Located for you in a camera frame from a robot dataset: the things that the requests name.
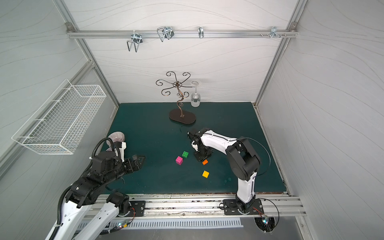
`red wire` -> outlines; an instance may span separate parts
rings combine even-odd
[[[135,208],[132,207],[132,209],[133,209],[133,218],[132,218],[131,222],[133,221],[133,219],[135,218],[135,215],[136,215]]]
[[[268,217],[267,215],[265,215],[265,214],[261,213],[259,210],[257,210],[255,207],[253,207],[253,209],[255,209],[256,211],[258,211],[258,212],[259,212],[259,214],[260,214],[260,217],[263,217],[262,215],[264,215],[264,216]]]

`metal clip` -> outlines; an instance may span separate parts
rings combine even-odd
[[[73,24],[70,22],[65,23],[65,27],[67,28],[67,33],[73,33],[74,32],[74,27]]]
[[[199,27],[198,28],[198,30],[199,30],[199,38],[203,38],[204,37],[204,29],[203,29],[203,27]]]
[[[280,35],[280,34],[277,34],[276,31],[277,31],[277,28],[274,26],[274,27],[271,29],[271,33],[268,34],[268,36],[269,36],[270,38],[279,38],[279,37],[281,37],[281,35]]]
[[[127,41],[128,51],[131,51],[132,44],[133,44],[133,46],[135,47],[135,52],[137,52],[137,50],[139,49],[140,43],[143,42],[142,37],[141,37],[141,35],[139,35],[137,33],[133,33],[131,35],[131,39],[132,39],[132,41],[129,41],[129,40]]]
[[[297,22],[292,22],[291,25],[289,26],[290,31],[296,31],[297,28]]]
[[[161,41],[164,41],[166,37],[169,40],[175,35],[171,26],[159,27],[157,29],[157,34],[159,35]]]

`metal plate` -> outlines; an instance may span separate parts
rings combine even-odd
[[[169,118],[184,124],[192,124],[196,121],[196,115],[191,112],[183,110],[184,117],[180,117],[180,114],[180,109],[173,109],[169,112]]]
[[[129,201],[135,209],[135,217],[142,217],[144,215],[145,201]],[[130,211],[125,217],[133,217],[133,211]]]
[[[238,211],[235,199],[224,199],[223,203],[224,203],[224,214],[225,215],[244,215]],[[251,206],[251,211],[246,215],[259,215],[259,212],[254,210],[253,207],[256,208],[258,211],[260,211],[261,213],[264,213],[261,200],[255,199],[255,201],[253,202],[253,204]]]

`dark green table surface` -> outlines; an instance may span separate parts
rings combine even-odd
[[[197,108],[185,103],[183,109],[196,115],[191,125],[169,119],[168,113],[175,107],[176,103],[120,104],[109,133],[125,134],[125,158],[135,154],[147,158],[142,169],[124,176],[124,185],[116,181],[111,188],[126,194],[235,193],[237,178],[225,154],[214,150],[205,166],[193,155],[187,131],[207,127],[228,137],[244,136],[260,142],[269,151],[271,166],[256,177],[255,191],[286,191],[251,103],[201,103]],[[258,143],[250,142],[262,159],[262,173],[269,164],[268,154]],[[175,160],[183,151],[189,155],[178,165]],[[202,176],[204,170],[209,172],[208,178]]]

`pink toy block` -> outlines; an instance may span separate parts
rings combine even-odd
[[[182,157],[177,157],[176,158],[176,163],[181,165],[183,163],[183,158]]]

